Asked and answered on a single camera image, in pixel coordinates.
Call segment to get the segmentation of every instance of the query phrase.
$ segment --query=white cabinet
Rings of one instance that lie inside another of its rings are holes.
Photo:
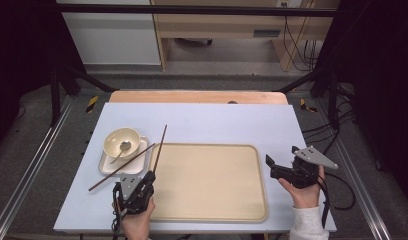
[[[149,5],[148,0],[57,0],[73,4]],[[151,14],[63,13],[88,65],[161,65]]]

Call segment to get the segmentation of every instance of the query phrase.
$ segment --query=sleeve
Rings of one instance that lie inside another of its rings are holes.
[[[327,240],[329,232],[323,229],[319,207],[294,208],[295,223],[290,231],[291,240]]]

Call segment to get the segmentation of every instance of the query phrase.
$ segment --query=table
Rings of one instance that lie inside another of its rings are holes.
[[[214,101],[216,98],[219,98],[219,103],[204,103],[206,100]],[[241,104],[220,104],[229,101]],[[151,222],[151,233],[289,231],[294,221],[292,199],[275,179],[270,178],[270,168],[265,164],[265,154],[269,154],[275,158],[277,164],[290,167],[293,159],[291,146],[306,147],[294,110],[286,103],[286,97],[281,93],[215,91],[113,93],[110,102],[104,106],[54,229],[67,233],[111,233],[110,225],[114,219],[111,192],[114,182],[119,181],[118,177],[112,177],[95,190],[88,192],[89,187],[104,177],[98,170],[98,159],[102,154],[101,145],[106,134],[115,128],[131,126],[147,136],[150,142],[159,142],[164,125],[167,124],[165,142],[247,143],[255,146],[261,161],[268,217],[259,223]],[[239,133],[238,128],[244,129],[245,133]],[[324,196],[321,195],[320,205],[323,205],[323,201]],[[336,231],[331,215],[328,216],[326,229]]]

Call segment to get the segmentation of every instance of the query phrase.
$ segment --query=black horizontal bar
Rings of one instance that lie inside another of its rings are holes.
[[[336,17],[345,14],[345,12],[339,12],[336,9],[235,6],[57,4],[56,6],[39,5],[39,7],[57,7],[61,12],[72,13],[150,13],[301,17]]]

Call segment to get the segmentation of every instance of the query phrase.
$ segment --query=bowl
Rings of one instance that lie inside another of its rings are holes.
[[[141,135],[133,128],[119,128],[108,134],[104,141],[105,154],[111,158],[116,158],[121,152],[120,144],[124,141],[130,142],[131,146],[122,152],[118,160],[133,158],[138,153],[141,144]]]

